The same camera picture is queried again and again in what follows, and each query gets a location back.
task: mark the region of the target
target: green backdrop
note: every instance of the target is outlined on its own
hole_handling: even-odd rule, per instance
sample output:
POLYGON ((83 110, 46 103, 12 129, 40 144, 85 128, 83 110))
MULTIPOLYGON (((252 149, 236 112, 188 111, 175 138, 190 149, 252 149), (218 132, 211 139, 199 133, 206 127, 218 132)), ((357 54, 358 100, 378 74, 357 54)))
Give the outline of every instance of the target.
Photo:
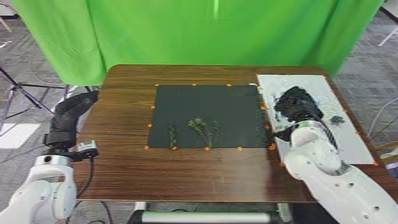
POLYGON ((99 85, 115 64, 314 65, 335 74, 382 0, 14 4, 62 81, 99 85))

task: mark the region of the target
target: dark green mat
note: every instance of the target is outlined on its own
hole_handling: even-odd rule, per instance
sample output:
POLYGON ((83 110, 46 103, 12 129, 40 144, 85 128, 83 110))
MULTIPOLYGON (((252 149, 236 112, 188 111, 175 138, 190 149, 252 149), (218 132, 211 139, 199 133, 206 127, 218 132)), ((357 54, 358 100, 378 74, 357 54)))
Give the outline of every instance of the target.
POLYGON ((170 123, 175 128, 177 148, 204 148, 206 143, 188 121, 200 118, 207 132, 213 121, 220 124, 213 148, 262 148, 268 146, 264 112, 257 87, 241 86, 159 86, 149 147, 170 148, 170 123))

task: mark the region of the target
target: light stand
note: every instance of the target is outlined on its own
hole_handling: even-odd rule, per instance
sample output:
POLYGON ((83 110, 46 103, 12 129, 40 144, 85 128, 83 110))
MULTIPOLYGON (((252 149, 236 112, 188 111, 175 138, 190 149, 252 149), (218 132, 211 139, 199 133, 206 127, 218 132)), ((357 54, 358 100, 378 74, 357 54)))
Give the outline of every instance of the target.
POLYGON ((16 92, 19 92, 24 96, 24 98, 28 99, 30 103, 33 104, 33 107, 39 108, 39 109, 44 109, 51 114, 51 110, 49 108, 46 107, 46 105, 42 104, 42 99, 44 99, 44 96, 48 94, 48 91, 49 89, 65 89, 63 87, 56 87, 56 86, 44 86, 44 85, 30 85, 30 84, 23 84, 23 83, 17 83, 16 80, 12 79, 8 73, 5 72, 5 70, 1 69, 0 67, 0 72, 1 72, 1 78, 3 80, 8 82, 10 84, 10 89, 8 89, 8 92, 7 92, 7 103, 5 103, 5 108, 3 108, 3 117, 1 117, 1 124, 0 124, 0 133, 1 133, 1 129, 3 129, 3 123, 5 123, 5 120, 17 116, 19 114, 23 114, 30 109, 24 109, 21 110, 19 112, 16 112, 12 115, 8 115, 8 109, 10 109, 10 103, 12 103, 12 99, 14 99, 14 94, 16 92), (28 91, 23 89, 23 87, 33 87, 33 88, 44 88, 46 89, 46 92, 42 94, 42 97, 40 99, 37 99, 32 94, 28 93, 28 91))

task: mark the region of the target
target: floor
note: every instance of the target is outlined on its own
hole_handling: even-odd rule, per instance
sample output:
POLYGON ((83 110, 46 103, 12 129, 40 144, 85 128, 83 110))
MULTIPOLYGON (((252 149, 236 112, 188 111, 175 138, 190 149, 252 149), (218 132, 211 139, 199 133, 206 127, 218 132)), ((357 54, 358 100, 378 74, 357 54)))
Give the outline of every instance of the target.
MULTIPOLYGON (((63 86, 21 20, 7 20, 7 23, 14 32, 8 33, 0 27, 0 66, 19 82, 63 86)), ((382 105, 398 97, 398 35, 385 45, 376 47, 392 29, 394 22, 385 15, 378 13, 362 39, 357 42, 337 78, 334 79, 364 130, 369 128, 371 120, 382 105)), ((5 108, 7 89, 8 84, 0 80, 0 93, 3 94, 3 97, 0 97, 0 113, 5 108)), ((28 91, 40 97, 42 89, 30 88, 28 91)), ((85 89, 79 87, 72 90, 72 94, 83 91, 85 89)), ((49 91, 44 98, 44 104, 49 108, 60 101, 62 95, 62 90, 49 91)), ((12 112, 28 107, 28 102, 17 95, 10 108, 12 112)), ((398 115, 396 111, 398 103, 385 109, 380 121, 376 122, 374 132, 394 119, 398 115)), ((10 127, 12 124, 17 125, 0 137, 0 210, 3 210, 7 206, 12 192, 26 177, 33 158, 40 154, 42 148, 37 148, 37 146, 40 145, 42 134, 48 132, 49 118, 49 113, 30 109, 23 116, 7 120, 7 127, 10 127)), ((374 145, 380 145, 396 140, 398 122, 394 122, 390 127, 383 130, 371 142, 374 145)), ((110 206, 113 223, 126 223, 133 210, 133 203, 106 202, 106 205, 110 206)), ((268 210, 270 205, 154 203, 149 209, 161 211, 172 211, 174 209, 184 209, 188 211, 257 211, 268 210)), ((104 208, 101 207, 101 203, 83 202, 78 206, 69 223, 85 224, 92 220, 103 220, 106 222, 104 208)))

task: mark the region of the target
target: wooden table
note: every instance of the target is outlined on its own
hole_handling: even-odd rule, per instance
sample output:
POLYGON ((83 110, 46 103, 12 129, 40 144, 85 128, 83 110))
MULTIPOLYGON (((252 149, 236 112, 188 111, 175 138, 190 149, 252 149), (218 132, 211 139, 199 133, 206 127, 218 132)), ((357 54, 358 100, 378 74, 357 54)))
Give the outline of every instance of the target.
MULTIPOLYGON (((307 187, 280 167, 277 151, 264 149, 149 149, 147 124, 154 85, 232 85, 255 82, 255 74, 323 74, 314 67, 117 65, 108 71, 99 102, 79 141, 99 146, 95 172, 81 199, 186 202, 312 202, 307 187)), ((362 129, 328 80, 357 131, 362 129)), ((81 188, 88 162, 76 163, 81 188)), ((394 199, 398 186, 382 166, 360 166, 394 199)))

